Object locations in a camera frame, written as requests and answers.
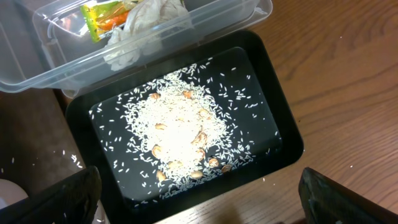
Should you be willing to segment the dark brown serving tray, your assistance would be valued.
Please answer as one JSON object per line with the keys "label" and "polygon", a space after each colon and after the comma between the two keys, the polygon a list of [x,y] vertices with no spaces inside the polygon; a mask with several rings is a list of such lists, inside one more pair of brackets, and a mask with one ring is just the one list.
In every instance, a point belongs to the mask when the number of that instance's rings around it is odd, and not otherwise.
{"label": "dark brown serving tray", "polygon": [[1,93],[1,178],[35,195],[85,168],[52,90]]}

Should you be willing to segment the green orange snack wrapper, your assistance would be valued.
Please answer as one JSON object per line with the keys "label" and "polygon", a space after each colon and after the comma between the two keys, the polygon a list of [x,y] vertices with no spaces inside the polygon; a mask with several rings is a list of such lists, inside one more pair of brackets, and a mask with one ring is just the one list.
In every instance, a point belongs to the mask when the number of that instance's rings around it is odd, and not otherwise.
{"label": "green orange snack wrapper", "polygon": [[93,42],[99,42],[115,27],[125,24],[129,12],[142,0],[90,1],[80,7]]}

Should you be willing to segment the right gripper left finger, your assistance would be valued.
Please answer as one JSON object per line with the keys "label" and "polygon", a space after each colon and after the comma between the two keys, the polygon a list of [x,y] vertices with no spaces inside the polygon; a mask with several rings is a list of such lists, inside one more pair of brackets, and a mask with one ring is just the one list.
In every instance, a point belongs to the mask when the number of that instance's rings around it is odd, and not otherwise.
{"label": "right gripper left finger", "polygon": [[89,166],[1,209],[1,223],[92,223],[101,191],[99,170]]}

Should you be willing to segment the black plastic tray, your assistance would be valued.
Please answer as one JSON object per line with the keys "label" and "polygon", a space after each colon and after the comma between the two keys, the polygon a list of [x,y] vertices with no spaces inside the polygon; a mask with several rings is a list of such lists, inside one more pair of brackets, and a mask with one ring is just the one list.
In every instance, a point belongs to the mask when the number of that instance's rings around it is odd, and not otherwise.
{"label": "black plastic tray", "polygon": [[[233,113],[236,134],[254,141],[254,160],[236,171],[209,180],[173,197],[158,193],[144,195],[139,171],[150,167],[128,160],[131,174],[111,169],[111,157],[101,145],[105,132],[100,124],[113,118],[111,102],[117,95],[160,78],[195,62],[210,62],[203,75],[212,78],[210,90],[224,84],[229,92],[246,90],[248,102],[238,101]],[[101,202],[111,223],[155,223],[192,208],[296,162],[303,153],[303,140],[285,99],[277,75],[261,38],[249,30],[239,30],[207,44],[175,54],[163,62],[135,72],[123,71],[120,80],[75,98],[67,107],[66,121],[83,161],[99,170],[102,180]]]}

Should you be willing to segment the pile of spilled rice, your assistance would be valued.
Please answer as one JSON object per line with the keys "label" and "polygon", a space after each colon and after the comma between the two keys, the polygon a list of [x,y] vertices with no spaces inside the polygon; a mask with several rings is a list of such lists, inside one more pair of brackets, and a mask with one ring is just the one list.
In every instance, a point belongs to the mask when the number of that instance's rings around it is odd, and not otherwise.
{"label": "pile of spilled rice", "polygon": [[247,60],[211,57],[94,104],[88,117],[133,208],[269,155],[282,137]]}

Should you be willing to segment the clear plastic bin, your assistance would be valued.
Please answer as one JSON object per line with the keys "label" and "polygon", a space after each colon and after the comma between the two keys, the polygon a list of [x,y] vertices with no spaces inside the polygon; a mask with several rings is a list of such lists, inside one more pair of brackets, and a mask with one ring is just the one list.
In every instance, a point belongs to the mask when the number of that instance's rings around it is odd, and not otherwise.
{"label": "clear plastic bin", "polygon": [[92,40],[83,15],[84,6],[104,5],[104,1],[2,1],[1,91],[54,88],[74,97],[122,70],[145,67],[263,21],[273,10],[271,0],[185,1],[185,15],[111,45],[110,32]]}

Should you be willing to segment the white bowl with rice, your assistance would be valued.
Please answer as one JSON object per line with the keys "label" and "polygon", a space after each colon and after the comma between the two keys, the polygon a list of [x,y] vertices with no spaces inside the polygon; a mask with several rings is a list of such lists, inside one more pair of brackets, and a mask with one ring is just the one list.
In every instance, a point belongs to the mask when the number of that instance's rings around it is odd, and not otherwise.
{"label": "white bowl with rice", "polygon": [[17,184],[1,179],[0,182],[0,198],[1,198],[1,204],[0,204],[0,209],[3,209],[5,207],[8,207],[16,202],[19,202],[21,200],[24,200],[27,198],[28,195],[23,190],[20,186]]}

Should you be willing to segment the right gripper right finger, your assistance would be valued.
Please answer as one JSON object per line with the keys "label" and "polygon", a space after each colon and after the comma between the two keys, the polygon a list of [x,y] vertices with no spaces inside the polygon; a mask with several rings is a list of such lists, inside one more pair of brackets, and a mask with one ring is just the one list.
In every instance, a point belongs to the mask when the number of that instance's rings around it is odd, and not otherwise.
{"label": "right gripper right finger", "polygon": [[308,223],[397,223],[397,214],[304,168],[298,192]]}

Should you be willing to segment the white napkin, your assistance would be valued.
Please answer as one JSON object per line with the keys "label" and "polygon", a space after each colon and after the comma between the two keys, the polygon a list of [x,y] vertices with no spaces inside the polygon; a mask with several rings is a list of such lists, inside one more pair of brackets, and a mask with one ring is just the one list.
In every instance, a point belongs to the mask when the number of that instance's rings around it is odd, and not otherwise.
{"label": "white napkin", "polygon": [[[114,28],[108,45],[120,43],[130,37],[147,31],[157,25],[180,16],[186,16],[188,10],[181,0],[146,0],[139,3],[127,14],[124,27]],[[135,51],[136,44],[131,44],[104,56],[111,70],[118,71],[138,61],[141,53]]]}

